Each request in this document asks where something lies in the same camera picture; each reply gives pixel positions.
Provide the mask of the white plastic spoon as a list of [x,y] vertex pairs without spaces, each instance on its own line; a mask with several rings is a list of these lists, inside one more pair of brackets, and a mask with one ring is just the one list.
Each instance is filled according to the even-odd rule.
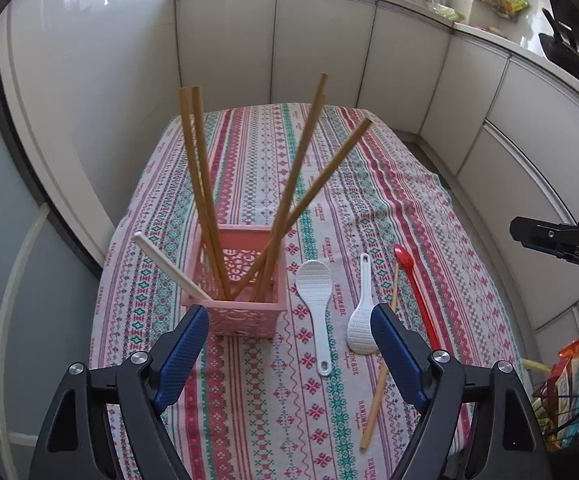
[[151,258],[158,269],[166,273],[178,287],[192,298],[211,300],[211,297],[184,274],[158,247],[156,247],[142,232],[135,232],[132,240],[144,254]]

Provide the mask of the red plastic spoon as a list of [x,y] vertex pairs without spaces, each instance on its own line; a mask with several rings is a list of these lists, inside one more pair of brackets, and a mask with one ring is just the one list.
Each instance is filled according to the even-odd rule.
[[433,320],[431,319],[431,314],[429,313],[421,289],[419,288],[419,282],[416,280],[413,257],[405,247],[400,244],[396,244],[393,251],[395,252],[396,259],[399,263],[399,268],[404,270],[409,279],[413,295],[416,299],[416,304],[419,306],[419,313],[421,314],[429,343],[431,344],[431,349],[440,350],[441,344]]

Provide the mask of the white rice paddle right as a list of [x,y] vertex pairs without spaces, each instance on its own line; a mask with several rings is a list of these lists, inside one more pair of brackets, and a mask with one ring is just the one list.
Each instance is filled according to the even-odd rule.
[[360,256],[360,299],[347,325],[347,345],[352,352],[360,356],[368,356],[377,351],[371,329],[371,315],[375,306],[372,296],[371,263],[371,256],[363,252]]

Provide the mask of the white rice paddle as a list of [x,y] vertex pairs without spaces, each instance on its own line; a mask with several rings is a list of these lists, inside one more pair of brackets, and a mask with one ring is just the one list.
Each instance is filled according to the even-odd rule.
[[360,299],[347,325],[347,345],[352,352],[360,356],[368,356],[377,351],[371,329],[371,315],[375,306],[372,296],[371,263],[371,256],[363,252],[360,256]]
[[299,266],[295,283],[312,318],[318,373],[322,377],[329,377],[333,364],[327,335],[326,310],[333,290],[331,271],[324,262],[309,260]]

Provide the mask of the wooden chopstick lying vertical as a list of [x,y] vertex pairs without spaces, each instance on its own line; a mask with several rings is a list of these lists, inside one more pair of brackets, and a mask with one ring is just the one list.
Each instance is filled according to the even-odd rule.
[[[399,273],[400,264],[396,263],[395,277],[393,278],[393,299],[391,299],[391,310],[396,311],[398,307],[398,287],[399,287]],[[365,425],[362,438],[360,441],[360,450],[362,452],[366,451],[370,446],[374,426],[378,417],[378,412],[382,406],[382,397],[386,387],[388,375],[388,368],[385,362],[381,363],[379,367],[379,373],[377,378],[376,389],[374,392],[372,405],[370,409],[369,416],[367,416],[367,424]]]

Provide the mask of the pink perforated plastic basket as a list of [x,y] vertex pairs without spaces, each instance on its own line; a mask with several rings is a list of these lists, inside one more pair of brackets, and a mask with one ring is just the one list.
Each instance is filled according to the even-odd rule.
[[[230,226],[219,227],[227,277],[233,289],[246,275],[254,260],[261,254],[270,238],[268,226]],[[213,277],[209,258],[204,253],[204,241],[199,231],[194,232],[193,244],[187,252],[183,266],[184,272],[192,278],[209,297],[195,298],[182,292],[181,304],[204,306],[209,315],[209,330],[216,336],[249,337],[271,339],[276,332],[276,323],[287,310],[287,276],[283,252],[278,254],[271,284],[265,289],[265,296],[254,299],[259,286],[255,278],[250,278],[232,300],[218,296],[218,285]]]

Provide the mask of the white rice paddle left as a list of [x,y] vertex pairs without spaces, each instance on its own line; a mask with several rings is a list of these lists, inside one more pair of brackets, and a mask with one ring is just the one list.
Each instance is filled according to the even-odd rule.
[[322,377],[329,377],[333,364],[327,335],[326,310],[333,290],[331,271],[324,262],[309,260],[299,266],[295,283],[312,318],[318,373]]

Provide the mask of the patterned striped tablecloth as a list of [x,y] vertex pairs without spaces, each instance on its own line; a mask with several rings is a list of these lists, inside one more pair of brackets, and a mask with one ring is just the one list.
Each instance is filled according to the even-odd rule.
[[[271,226],[309,114],[308,104],[207,113],[216,215],[226,224]],[[513,363],[523,377],[509,309],[454,212],[452,198],[396,133],[367,110],[326,106],[303,162],[295,199],[365,117],[373,127],[285,237],[287,307],[272,339],[209,335],[182,399],[164,412],[193,479],[388,479],[419,414],[388,379],[371,446],[359,442],[380,356],[347,346],[360,295],[359,257],[372,257],[376,302],[393,294],[393,246],[415,275],[442,348],[463,364]],[[131,237],[143,231],[186,266],[197,231],[180,117],[152,153],[112,236],[100,281],[90,367],[120,364],[149,349],[184,313],[181,292]],[[317,371],[312,320],[295,278],[308,260],[332,273],[326,312],[333,371]]]

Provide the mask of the black wok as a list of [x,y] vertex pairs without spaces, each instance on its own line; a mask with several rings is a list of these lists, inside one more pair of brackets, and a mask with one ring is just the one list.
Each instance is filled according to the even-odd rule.
[[579,51],[573,32],[567,28],[567,40],[564,40],[559,23],[555,21],[551,12],[543,8],[542,13],[553,30],[552,35],[539,33],[543,53],[549,61],[579,80]]

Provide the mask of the yellow green packet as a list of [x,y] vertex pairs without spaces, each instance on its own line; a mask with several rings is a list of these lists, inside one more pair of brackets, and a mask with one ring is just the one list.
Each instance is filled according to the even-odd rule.
[[527,10],[530,3],[527,0],[499,0],[499,12],[508,20],[513,20],[518,13]]

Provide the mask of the glass door with frame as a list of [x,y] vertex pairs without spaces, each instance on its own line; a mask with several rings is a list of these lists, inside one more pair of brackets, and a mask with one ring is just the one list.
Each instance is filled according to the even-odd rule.
[[99,272],[22,161],[0,100],[0,475],[28,478],[67,367],[86,362]]

